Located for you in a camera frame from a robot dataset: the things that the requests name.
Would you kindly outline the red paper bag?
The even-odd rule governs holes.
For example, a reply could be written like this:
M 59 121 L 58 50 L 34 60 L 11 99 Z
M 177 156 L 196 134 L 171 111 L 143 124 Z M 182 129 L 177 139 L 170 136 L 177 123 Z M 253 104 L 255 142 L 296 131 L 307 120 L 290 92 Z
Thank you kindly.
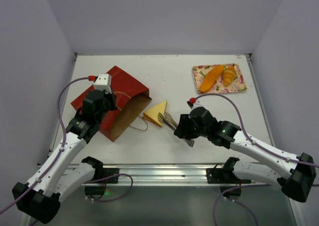
M 115 141 L 151 102 L 149 89 L 124 70 L 114 66 L 107 74 L 112 76 L 116 111 L 107 111 L 106 92 L 95 90 L 93 85 L 71 103 L 76 114 L 66 131 L 86 142 L 98 131 Z

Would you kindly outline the fake triangle sandwich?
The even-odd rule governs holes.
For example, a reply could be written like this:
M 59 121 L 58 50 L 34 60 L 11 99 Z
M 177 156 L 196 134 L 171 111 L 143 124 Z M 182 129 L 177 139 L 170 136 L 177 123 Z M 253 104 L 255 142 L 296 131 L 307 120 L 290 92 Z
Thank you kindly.
M 155 105 L 154 107 L 150 108 L 146 112 L 143 113 L 143 119 L 162 127 L 162 123 L 158 119 L 159 113 L 164 115 L 166 112 L 167 107 L 167 100 Z

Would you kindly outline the fake orange bread loaf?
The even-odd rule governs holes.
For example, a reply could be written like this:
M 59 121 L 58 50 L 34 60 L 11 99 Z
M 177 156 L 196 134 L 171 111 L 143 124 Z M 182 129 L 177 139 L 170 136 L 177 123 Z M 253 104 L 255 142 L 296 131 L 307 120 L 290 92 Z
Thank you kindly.
M 224 66 L 223 65 L 217 65 L 216 67 L 214 67 L 204 78 L 199 90 L 201 93 L 206 93 L 207 91 L 209 91 L 213 85 L 215 84 L 215 82 L 217 81 L 217 79 L 219 78 L 219 76 L 223 73 L 224 71 Z

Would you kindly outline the fake croissant bread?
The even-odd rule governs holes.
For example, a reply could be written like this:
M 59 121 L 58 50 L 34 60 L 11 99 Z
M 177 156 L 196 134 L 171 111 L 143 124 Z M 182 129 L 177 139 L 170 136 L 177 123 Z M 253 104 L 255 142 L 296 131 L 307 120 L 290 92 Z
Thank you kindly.
M 222 73 L 223 86 L 228 87 L 237 77 L 234 66 L 226 68 Z

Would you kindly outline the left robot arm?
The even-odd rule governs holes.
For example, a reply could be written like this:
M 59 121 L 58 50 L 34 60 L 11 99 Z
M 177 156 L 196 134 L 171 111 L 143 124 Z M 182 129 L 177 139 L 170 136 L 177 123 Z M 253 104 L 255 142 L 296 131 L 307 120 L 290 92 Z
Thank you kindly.
M 102 168 L 86 162 L 63 184 L 61 177 L 75 156 L 99 131 L 105 115 L 117 110 L 112 90 L 91 90 L 83 99 L 65 134 L 42 167 L 26 183 L 16 183 L 12 194 L 17 208 L 43 224 L 49 223 L 59 211 L 62 199 L 85 181 L 102 180 Z

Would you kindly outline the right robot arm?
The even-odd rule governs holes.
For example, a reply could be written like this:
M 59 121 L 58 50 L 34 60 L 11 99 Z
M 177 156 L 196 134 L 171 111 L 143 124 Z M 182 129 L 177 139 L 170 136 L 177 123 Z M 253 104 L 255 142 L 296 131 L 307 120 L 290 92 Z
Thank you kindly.
M 216 146 L 243 153 L 258 163 L 230 157 L 214 176 L 228 183 L 256 181 L 277 188 L 289 198 L 304 203 L 317 176 L 313 158 L 302 153 L 295 155 L 281 151 L 250 135 L 229 121 L 218 121 L 204 107 L 196 107 L 189 114 L 181 114 L 174 131 L 181 139 L 205 137 Z

